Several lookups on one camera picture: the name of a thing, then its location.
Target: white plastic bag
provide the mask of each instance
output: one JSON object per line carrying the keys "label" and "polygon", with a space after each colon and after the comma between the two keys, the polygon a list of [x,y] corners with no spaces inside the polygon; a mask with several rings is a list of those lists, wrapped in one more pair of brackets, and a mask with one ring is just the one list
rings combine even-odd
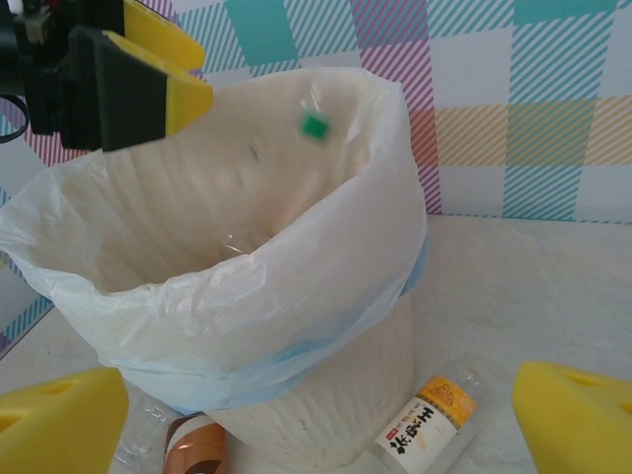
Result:
{"label": "white plastic bag", "polygon": [[[324,143],[297,132],[305,87],[331,118]],[[249,175],[253,147],[273,172]],[[321,196],[275,228],[314,170]],[[237,175],[251,181],[225,189]],[[381,320],[426,225],[401,87],[359,69],[294,71],[218,91],[176,136],[43,171],[0,210],[0,250],[103,363],[168,405],[210,411],[288,393]],[[236,226],[272,239],[217,263]]]}

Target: white tablecloth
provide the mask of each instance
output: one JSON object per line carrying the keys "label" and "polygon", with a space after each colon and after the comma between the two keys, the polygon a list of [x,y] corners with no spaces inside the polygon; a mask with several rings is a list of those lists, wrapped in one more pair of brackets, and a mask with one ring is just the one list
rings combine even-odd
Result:
{"label": "white tablecloth", "polygon": [[[492,420],[450,474],[536,472],[510,403],[522,361],[632,379],[631,226],[432,217],[414,293],[419,384],[445,359],[467,358],[499,394]],[[0,392],[97,364],[53,310],[0,361]],[[231,474],[286,474],[234,440],[230,461]],[[343,472],[382,471],[366,457]],[[117,463],[110,471],[128,473]]]}

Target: striped wall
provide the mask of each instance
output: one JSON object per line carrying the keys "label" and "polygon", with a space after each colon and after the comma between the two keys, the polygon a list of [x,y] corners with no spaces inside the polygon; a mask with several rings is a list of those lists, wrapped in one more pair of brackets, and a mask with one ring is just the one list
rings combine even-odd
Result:
{"label": "striped wall", "polygon": [[[632,223],[632,0],[143,1],[217,88],[314,66],[401,83],[429,213]],[[0,133],[22,123],[0,101]],[[0,146],[0,197],[81,154],[28,131]],[[0,301],[23,298],[0,305],[6,352],[49,306],[0,268]]]}

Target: small green object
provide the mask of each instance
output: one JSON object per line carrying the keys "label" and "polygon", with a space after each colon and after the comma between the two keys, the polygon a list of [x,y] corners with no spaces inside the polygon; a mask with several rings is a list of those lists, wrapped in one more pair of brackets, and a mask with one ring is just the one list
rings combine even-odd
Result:
{"label": "small green object", "polygon": [[303,134],[311,136],[318,141],[325,141],[329,134],[329,121],[322,114],[306,112],[303,117]]}

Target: black cable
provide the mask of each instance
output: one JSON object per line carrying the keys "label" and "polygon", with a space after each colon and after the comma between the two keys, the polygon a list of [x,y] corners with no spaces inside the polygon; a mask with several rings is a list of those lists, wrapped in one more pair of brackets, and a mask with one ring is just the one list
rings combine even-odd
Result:
{"label": "black cable", "polygon": [[11,133],[7,133],[6,135],[0,135],[0,144],[3,144],[3,143],[9,143],[11,140],[15,140],[20,135],[22,135],[25,131],[27,131],[27,128],[29,128],[29,108],[27,107],[25,102],[22,99],[20,99],[18,96],[9,96],[6,94],[0,94],[0,99],[4,99],[5,101],[10,102],[14,106],[16,106],[18,109],[20,109],[20,112],[22,112],[22,114],[24,114],[24,123],[22,124],[20,128],[18,128],[16,131],[13,131]]}

